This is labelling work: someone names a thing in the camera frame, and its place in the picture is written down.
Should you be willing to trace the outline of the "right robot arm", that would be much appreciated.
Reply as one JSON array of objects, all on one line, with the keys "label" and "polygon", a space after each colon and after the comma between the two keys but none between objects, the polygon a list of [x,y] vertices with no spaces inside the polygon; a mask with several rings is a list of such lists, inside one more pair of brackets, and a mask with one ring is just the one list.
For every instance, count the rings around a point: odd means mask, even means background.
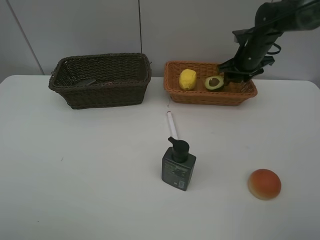
[{"label": "right robot arm", "polygon": [[285,32],[311,31],[320,26],[318,0],[281,0],[262,4],[254,27],[233,31],[239,48],[235,56],[218,65],[224,84],[248,82],[273,65],[282,48],[276,40]]}]

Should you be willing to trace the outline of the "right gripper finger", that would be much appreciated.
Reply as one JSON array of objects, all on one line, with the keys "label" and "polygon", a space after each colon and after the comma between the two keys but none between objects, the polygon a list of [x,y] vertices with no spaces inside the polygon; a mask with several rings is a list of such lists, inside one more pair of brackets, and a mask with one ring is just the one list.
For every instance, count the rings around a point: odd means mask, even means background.
[{"label": "right gripper finger", "polygon": [[232,72],[224,72],[224,85],[230,83],[241,83],[243,81],[243,75]]}]

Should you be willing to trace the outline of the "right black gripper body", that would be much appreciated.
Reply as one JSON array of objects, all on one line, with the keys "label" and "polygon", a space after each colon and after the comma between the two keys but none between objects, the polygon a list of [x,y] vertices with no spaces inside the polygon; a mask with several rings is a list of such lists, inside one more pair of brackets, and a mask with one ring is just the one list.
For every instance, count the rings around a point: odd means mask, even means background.
[{"label": "right black gripper body", "polygon": [[219,73],[238,73],[243,75],[242,82],[248,82],[253,77],[262,74],[265,66],[275,62],[273,55],[281,51],[276,40],[283,33],[268,27],[250,31],[252,35],[245,44],[239,45],[235,56],[218,65]]}]

